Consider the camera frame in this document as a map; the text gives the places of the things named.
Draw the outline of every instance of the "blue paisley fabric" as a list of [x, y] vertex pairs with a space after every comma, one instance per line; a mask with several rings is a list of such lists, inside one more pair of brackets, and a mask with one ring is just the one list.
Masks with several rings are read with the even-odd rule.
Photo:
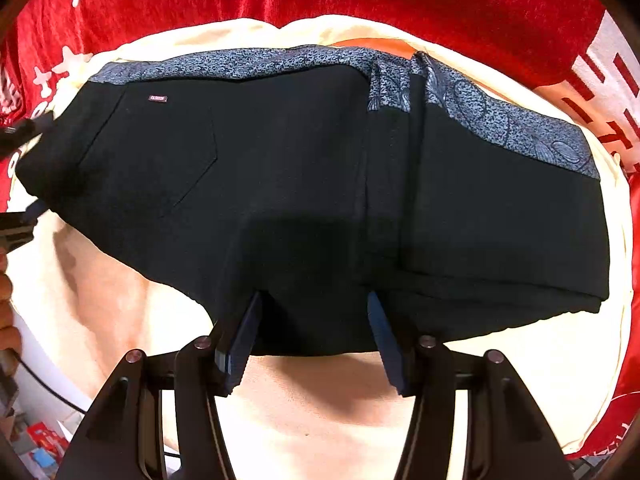
[[205, 77], [243, 80], [344, 64], [369, 78], [369, 111], [393, 107], [410, 112], [410, 75], [424, 78], [426, 104], [487, 142], [599, 179], [590, 147], [577, 126], [492, 98], [465, 75], [425, 52], [405, 59], [364, 47], [306, 45], [288, 49], [238, 48], [186, 54], [164, 61], [107, 63], [89, 81]]

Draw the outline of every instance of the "metal rivet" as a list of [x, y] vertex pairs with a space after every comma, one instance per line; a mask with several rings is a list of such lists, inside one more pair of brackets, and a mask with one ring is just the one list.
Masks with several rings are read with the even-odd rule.
[[194, 345], [198, 350], [204, 350], [205, 348], [209, 348], [211, 346], [211, 338], [208, 335], [199, 337], [196, 339]]
[[127, 352], [127, 363], [137, 363], [142, 359], [142, 351], [140, 350], [130, 350]]
[[499, 350], [489, 350], [489, 353], [486, 356], [489, 361], [496, 363], [497, 365], [504, 361], [504, 354]]
[[422, 348], [435, 348], [438, 342], [432, 335], [421, 335], [418, 343]]

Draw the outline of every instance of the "back pocket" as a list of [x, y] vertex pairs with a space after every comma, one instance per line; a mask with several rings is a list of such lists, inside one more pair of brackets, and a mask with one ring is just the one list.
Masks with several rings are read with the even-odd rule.
[[212, 83], [126, 85], [78, 165], [92, 213], [114, 225], [145, 221], [166, 215], [190, 192], [218, 157]]

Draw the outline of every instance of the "wire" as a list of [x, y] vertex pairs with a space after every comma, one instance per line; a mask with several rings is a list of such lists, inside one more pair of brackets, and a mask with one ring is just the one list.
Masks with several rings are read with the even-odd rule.
[[[24, 367], [25, 370], [27, 370], [27, 372], [29, 373], [29, 375], [31, 377], [33, 377], [36, 382], [42, 386], [45, 390], [47, 390], [51, 395], [53, 395], [54, 397], [56, 397], [57, 400], [59, 400], [60, 402], [63, 402], [64, 404], [66, 404], [68, 407], [70, 407], [73, 410], [76, 410], [76, 412], [78, 413], [82, 413], [83, 415], [86, 415], [86, 411], [83, 410], [82, 408], [79, 408], [78, 406], [76, 406], [74, 403], [72, 403], [70, 400], [66, 400], [65, 397], [61, 396], [59, 393], [57, 393], [55, 390], [53, 390], [52, 388], [50, 388], [41, 378], [38, 377], [37, 373], [34, 372], [33, 370], [31, 370], [31, 368], [29, 368], [29, 365], [27, 365], [22, 359], [21, 357], [18, 355], [18, 352], [14, 351], [14, 355], [15, 358], [18, 359], [18, 362]], [[167, 456], [172, 456], [174, 458], [180, 458], [179, 454], [176, 453], [170, 453], [169, 451], [165, 451], [164, 452], [165, 455]]]

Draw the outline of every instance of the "clamp jaw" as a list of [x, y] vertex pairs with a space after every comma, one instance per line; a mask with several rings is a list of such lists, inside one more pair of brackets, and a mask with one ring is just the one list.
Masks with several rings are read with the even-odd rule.
[[[184, 480], [235, 480], [215, 397], [240, 383], [262, 315], [256, 292], [241, 317], [219, 320], [208, 336], [180, 351], [147, 356], [129, 351], [116, 366], [76, 432], [58, 480], [166, 480], [161, 391], [175, 391]], [[482, 357], [450, 351], [429, 335], [389, 323], [375, 293], [369, 297], [387, 375], [415, 407], [396, 480], [446, 480], [456, 390], [469, 394], [464, 480], [570, 480], [558, 442], [508, 359], [497, 350]], [[382, 344], [380, 325], [391, 335]], [[638, 477], [640, 423], [623, 441], [620, 459], [598, 480]], [[31, 480], [0, 439], [0, 477]]]

